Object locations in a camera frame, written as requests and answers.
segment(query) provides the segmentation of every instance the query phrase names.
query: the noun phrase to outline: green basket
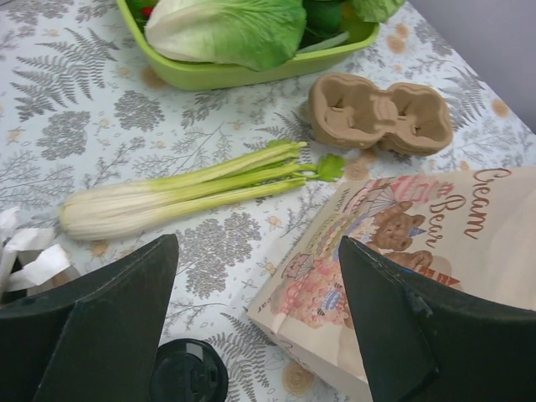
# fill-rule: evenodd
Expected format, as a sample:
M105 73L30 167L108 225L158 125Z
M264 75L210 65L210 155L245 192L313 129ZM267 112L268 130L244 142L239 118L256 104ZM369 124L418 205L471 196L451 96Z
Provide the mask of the green basket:
M215 90L316 73L342 62L356 50L369 46L379 33L378 23L364 23L353 12L345 13L343 29L350 33L349 44L298 54L294 59L272 70L255 72L235 64L184 63L167 59L147 43L143 32L132 17L126 0L117 0L117 5L155 73L181 90Z

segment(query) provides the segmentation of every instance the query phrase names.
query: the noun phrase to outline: black round object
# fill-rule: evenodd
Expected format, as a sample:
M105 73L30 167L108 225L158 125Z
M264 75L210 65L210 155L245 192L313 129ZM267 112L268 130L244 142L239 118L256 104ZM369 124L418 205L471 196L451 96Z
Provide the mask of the black round object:
M148 399L150 402L224 402L229 375L212 346L178 339L158 348Z

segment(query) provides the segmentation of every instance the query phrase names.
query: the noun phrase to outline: fern leaf print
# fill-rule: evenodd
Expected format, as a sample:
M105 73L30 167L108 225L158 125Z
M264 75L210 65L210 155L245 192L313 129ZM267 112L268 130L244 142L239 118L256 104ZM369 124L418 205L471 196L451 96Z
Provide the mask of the fern leaf print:
M113 42L99 37L88 28L86 36L66 28L74 39L67 42L37 44L54 50L58 54L36 57L17 57L17 60L31 70L14 70L13 73L27 83L12 82L13 88L24 96L15 100L20 121L47 111L57 111L58 107L68 108L78 104L81 94L92 99L91 86L104 88L102 77L106 62L116 61L112 50L119 50Z

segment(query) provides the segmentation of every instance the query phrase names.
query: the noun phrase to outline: gray floor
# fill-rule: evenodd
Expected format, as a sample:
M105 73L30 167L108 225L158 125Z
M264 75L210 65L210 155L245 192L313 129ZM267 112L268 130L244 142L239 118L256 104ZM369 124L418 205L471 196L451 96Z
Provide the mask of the gray floor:
M536 131L536 0L411 0Z

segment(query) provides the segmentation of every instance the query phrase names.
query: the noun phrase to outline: floral tablecloth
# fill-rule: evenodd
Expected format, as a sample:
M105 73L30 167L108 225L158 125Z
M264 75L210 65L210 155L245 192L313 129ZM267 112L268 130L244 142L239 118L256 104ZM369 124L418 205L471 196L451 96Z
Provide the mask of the floral tablecloth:
M409 5L374 46L333 71L381 87L407 80L446 98L455 140L434 157L343 152L347 178L512 167L536 162L536 137ZM136 178L187 172L238 157L275 138L309 140L305 101L319 75L187 93L148 67L114 0L15 0L0 6L0 210L57 227L65 196ZM221 353L229 401L328 401L343 395L300 369L245 318L245 309L334 192L302 191L196 214L135 239L60 242L82 273L162 233L181 245L162 342L199 338Z

